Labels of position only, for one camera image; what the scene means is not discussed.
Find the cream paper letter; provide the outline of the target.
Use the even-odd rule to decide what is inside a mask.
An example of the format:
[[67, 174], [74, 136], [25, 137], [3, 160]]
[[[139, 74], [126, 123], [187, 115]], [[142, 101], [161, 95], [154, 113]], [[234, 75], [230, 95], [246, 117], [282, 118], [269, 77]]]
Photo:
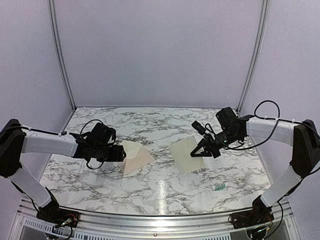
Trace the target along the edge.
[[197, 142], [194, 136], [186, 137], [168, 146], [177, 169], [183, 175], [206, 166], [202, 157], [191, 156], [191, 152], [196, 146]]

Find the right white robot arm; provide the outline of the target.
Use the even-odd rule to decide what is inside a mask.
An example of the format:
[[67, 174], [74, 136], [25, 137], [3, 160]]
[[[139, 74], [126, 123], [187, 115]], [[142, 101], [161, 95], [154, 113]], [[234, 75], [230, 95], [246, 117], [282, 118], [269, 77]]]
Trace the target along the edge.
[[320, 135], [314, 122], [261, 117], [255, 114], [237, 116], [230, 107], [215, 115], [220, 132], [198, 121], [192, 127], [202, 136], [190, 153], [192, 157], [221, 155], [221, 149], [234, 152], [249, 151], [251, 147], [232, 147], [246, 138], [253, 140], [262, 162], [272, 178], [271, 186], [252, 202], [247, 219], [258, 224], [276, 202], [292, 194], [307, 177], [320, 169]]

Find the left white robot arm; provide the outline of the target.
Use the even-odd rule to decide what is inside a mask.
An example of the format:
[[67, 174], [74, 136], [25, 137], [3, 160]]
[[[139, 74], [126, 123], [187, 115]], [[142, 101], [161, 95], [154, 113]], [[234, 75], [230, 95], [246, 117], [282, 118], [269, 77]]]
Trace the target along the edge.
[[0, 175], [43, 209], [53, 223], [63, 219], [58, 201], [22, 162], [24, 155], [58, 155], [89, 163], [123, 162], [125, 148], [116, 144], [116, 130], [98, 122], [85, 133], [51, 132], [10, 119], [0, 131]]

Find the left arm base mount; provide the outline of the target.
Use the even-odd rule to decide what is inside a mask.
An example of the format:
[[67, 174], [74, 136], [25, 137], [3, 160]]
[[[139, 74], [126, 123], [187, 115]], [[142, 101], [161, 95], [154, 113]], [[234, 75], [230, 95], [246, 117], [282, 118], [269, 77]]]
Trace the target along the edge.
[[76, 228], [79, 222], [80, 213], [73, 210], [60, 208], [60, 205], [54, 195], [49, 192], [50, 202], [44, 207], [38, 207], [36, 218], [57, 224], [59, 227], [63, 223], [68, 227]]

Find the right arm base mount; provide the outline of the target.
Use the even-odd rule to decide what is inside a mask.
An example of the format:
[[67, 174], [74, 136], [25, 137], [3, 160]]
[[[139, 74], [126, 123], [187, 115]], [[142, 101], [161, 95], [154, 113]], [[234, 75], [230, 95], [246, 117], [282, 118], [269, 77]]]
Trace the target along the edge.
[[274, 219], [272, 207], [267, 207], [259, 196], [252, 202], [251, 210], [232, 213], [228, 222], [233, 225], [234, 229], [240, 229], [270, 223]]

